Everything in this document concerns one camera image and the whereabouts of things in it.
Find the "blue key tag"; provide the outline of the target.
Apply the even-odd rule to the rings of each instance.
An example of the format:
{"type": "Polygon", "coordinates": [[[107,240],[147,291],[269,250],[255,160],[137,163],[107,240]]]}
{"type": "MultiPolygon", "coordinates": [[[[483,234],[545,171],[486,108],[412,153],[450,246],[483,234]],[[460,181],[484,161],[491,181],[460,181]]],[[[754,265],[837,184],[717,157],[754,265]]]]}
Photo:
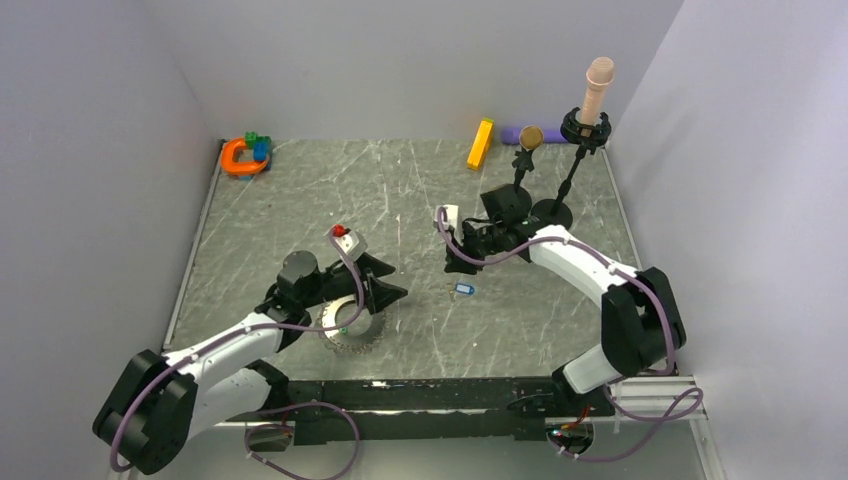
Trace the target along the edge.
{"type": "Polygon", "coordinates": [[[463,282],[455,282],[448,285],[448,291],[452,297],[456,295],[471,296],[476,289],[473,285],[463,282]]]}

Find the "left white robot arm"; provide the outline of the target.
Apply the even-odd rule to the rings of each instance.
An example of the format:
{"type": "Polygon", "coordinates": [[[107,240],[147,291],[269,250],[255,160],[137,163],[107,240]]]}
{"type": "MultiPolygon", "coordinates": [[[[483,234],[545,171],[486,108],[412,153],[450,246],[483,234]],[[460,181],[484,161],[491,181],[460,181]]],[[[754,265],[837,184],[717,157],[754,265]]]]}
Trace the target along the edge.
{"type": "Polygon", "coordinates": [[[393,266],[368,253],[320,268],[309,251],[288,255],[264,299],[243,320],[191,347],[133,356],[93,422],[116,472],[153,474],[189,439],[254,412],[264,420],[297,408],[289,379],[267,357],[313,331],[310,308],[353,300],[355,314],[383,312],[407,296],[384,282],[393,266]]]}

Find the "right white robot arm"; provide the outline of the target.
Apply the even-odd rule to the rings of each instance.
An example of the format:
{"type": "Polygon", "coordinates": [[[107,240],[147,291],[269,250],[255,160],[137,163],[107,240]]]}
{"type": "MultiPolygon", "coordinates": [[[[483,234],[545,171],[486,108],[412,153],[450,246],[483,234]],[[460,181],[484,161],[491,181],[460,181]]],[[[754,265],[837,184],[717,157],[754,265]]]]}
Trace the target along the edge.
{"type": "Polygon", "coordinates": [[[518,256],[577,288],[600,310],[600,338],[552,374],[553,406],[572,416],[591,392],[648,372],[666,361],[672,372],[686,343],[667,275],[618,262],[575,237],[548,216],[537,216],[510,184],[482,194],[487,216],[463,217],[456,205],[440,205],[434,225],[446,245],[448,272],[472,275],[518,256]]]}

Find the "short black microphone stand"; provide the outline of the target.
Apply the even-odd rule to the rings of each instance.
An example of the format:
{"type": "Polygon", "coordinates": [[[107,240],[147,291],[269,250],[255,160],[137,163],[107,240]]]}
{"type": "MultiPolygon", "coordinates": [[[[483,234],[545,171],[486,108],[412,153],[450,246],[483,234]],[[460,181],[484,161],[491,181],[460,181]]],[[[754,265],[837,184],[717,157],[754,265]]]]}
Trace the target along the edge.
{"type": "Polygon", "coordinates": [[[495,192],[498,200],[498,208],[496,212],[503,215],[508,208],[520,208],[529,212],[532,207],[532,197],[529,192],[521,186],[521,183],[528,172],[532,172],[535,167],[532,160],[533,151],[525,147],[521,147],[515,152],[515,159],[511,166],[514,168],[514,179],[511,185],[502,184],[495,192]]]}

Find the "tall black microphone stand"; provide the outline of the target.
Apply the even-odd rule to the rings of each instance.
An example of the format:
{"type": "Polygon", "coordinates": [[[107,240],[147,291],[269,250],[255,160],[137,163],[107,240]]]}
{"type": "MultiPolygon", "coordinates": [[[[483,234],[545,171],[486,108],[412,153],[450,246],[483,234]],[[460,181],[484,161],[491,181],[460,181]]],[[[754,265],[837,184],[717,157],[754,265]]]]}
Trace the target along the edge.
{"type": "Polygon", "coordinates": [[[581,112],[579,107],[567,113],[560,126],[560,134],[570,144],[576,145],[574,160],[566,178],[561,182],[554,199],[542,199],[531,208],[531,214],[548,224],[556,224],[569,229],[573,224],[573,214],[566,205],[565,199],[569,194],[575,173],[582,160],[588,154],[594,154],[596,149],[604,146],[612,132],[609,116],[606,112],[599,114],[598,123],[585,123],[578,119],[581,112]]]}

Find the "yellow toy block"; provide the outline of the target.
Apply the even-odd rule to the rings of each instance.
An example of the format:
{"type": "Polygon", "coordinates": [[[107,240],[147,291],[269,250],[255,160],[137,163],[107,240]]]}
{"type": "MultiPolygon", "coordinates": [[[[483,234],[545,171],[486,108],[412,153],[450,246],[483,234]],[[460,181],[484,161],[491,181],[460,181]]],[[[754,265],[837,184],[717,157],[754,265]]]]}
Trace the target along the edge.
{"type": "Polygon", "coordinates": [[[494,121],[483,118],[478,126],[475,138],[466,161],[467,168],[480,171],[484,165],[494,133],[494,121]]]}

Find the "purple cylinder toy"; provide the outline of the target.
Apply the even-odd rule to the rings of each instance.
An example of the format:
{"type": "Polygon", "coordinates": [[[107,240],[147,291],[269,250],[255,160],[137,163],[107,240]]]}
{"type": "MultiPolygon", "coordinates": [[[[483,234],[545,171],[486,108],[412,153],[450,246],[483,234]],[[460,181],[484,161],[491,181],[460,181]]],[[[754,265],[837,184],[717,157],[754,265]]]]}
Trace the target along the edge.
{"type": "Polygon", "coordinates": [[[523,140],[533,143],[543,140],[546,144],[564,144],[567,140],[558,129],[540,128],[536,132],[534,128],[529,134],[523,132],[524,127],[505,127],[501,130],[499,139],[505,145],[519,145],[523,140]]]}

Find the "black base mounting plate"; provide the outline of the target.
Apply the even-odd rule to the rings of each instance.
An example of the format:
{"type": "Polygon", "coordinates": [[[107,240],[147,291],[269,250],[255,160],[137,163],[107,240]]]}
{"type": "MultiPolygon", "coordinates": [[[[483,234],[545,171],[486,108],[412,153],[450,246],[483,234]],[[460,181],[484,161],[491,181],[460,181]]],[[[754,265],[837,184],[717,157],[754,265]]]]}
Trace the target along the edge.
{"type": "Polygon", "coordinates": [[[577,417],[610,417],[596,390],[579,400],[556,391],[548,376],[290,382],[294,443],[511,437],[543,441],[545,430],[577,417]]]}

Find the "blue toy block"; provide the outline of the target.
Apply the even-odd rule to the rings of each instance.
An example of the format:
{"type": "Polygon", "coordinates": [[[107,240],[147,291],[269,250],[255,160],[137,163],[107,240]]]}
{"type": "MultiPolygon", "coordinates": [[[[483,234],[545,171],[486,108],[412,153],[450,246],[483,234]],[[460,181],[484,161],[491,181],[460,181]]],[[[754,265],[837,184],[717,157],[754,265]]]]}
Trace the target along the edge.
{"type": "Polygon", "coordinates": [[[270,159],[271,147],[269,143],[257,142],[253,148],[253,160],[257,163],[264,163],[270,159]]]}

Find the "pink microphone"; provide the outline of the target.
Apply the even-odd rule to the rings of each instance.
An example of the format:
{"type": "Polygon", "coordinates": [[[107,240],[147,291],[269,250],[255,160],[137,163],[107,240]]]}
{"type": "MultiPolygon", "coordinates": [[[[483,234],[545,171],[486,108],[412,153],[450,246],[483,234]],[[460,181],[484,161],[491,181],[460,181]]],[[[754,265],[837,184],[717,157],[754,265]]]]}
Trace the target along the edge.
{"type": "Polygon", "coordinates": [[[587,87],[580,110],[580,123],[594,125],[601,113],[609,85],[615,76],[615,64],[609,57],[598,57],[586,71],[587,87]]]}

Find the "green toy block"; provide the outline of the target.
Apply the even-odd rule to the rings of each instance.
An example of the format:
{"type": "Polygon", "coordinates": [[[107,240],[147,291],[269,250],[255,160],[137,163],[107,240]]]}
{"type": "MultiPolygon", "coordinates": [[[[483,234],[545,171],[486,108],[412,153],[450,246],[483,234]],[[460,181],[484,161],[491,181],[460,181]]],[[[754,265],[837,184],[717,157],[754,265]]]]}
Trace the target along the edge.
{"type": "Polygon", "coordinates": [[[271,150],[271,137],[267,135],[259,135],[255,131],[248,131],[244,134],[243,139],[245,141],[245,145],[247,149],[255,150],[259,149],[262,151],[270,151],[271,150]]]}

